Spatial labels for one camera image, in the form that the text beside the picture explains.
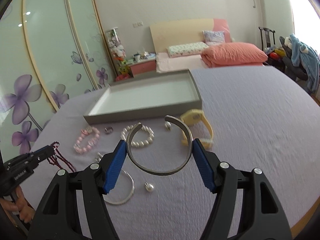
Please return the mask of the person's left hand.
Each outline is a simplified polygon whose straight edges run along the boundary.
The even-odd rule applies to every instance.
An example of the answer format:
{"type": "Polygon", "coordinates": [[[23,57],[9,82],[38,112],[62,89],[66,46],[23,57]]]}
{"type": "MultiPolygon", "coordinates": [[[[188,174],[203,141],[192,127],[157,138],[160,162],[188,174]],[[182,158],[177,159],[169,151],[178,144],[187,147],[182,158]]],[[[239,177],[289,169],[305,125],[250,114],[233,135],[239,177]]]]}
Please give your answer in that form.
{"type": "Polygon", "coordinates": [[[1,198],[1,206],[3,207],[10,221],[14,224],[15,221],[13,217],[10,215],[11,212],[19,213],[20,220],[24,221],[25,223],[29,223],[33,220],[35,210],[28,205],[20,186],[16,187],[15,192],[17,195],[16,202],[13,203],[4,198],[1,198]]]}

